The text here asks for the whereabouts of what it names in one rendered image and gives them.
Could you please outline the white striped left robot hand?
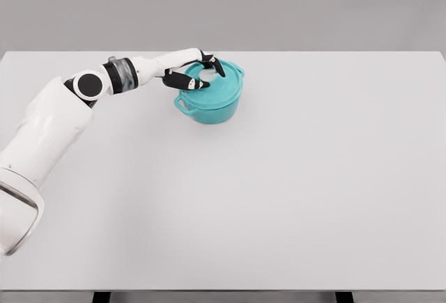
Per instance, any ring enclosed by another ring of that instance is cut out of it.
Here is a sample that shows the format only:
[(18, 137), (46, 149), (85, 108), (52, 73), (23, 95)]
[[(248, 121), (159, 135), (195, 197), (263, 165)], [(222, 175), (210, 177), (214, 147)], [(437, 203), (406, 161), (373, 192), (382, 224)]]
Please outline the white striped left robot hand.
[(226, 77), (220, 60), (213, 54), (204, 52), (198, 48), (169, 52), (157, 57), (155, 60), (160, 65), (160, 74), (157, 77), (160, 77), (162, 83), (169, 88), (194, 91), (210, 86), (210, 83), (207, 81), (176, 72), (176, 69), (193, 63), (200, 63), (205, 69), (213, 69), (219, 76)]

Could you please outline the teal pot lid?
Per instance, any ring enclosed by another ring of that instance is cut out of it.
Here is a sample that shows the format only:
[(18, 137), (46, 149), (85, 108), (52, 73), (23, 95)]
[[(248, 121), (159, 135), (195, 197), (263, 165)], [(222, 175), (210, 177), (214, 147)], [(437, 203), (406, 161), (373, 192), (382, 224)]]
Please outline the teal pot lid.
[(242, 93), (245, 71), (232, 62), (220, 61), (220, 63), (225, 77), (217, 73), (210, 81), (203, 78), (202, 64), (196, 62), (189, 66), (185, 71), (186, 75), (196, 80), (208, 81), (210, 86), (193, 91), (179, 90), (178, 97), (193, 108), (206, 110), (220, 109), (236, 101)]

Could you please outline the teal pot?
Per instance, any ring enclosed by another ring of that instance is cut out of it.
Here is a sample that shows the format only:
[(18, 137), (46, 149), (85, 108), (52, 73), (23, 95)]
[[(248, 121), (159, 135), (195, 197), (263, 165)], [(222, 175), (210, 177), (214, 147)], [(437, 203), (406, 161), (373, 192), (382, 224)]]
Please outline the teal pot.
[(194, 119), (197, 122), (204, 124), (218, 124), (227, 121), (235, 114), (238, 107), (238, 98), (233, 103), (222, 107), (220, 109), (206, 110), (193, 108), (188, 104), (185, 104), (178, 96), (174, 100), (174, 105), (183, 112), (186, 116)]

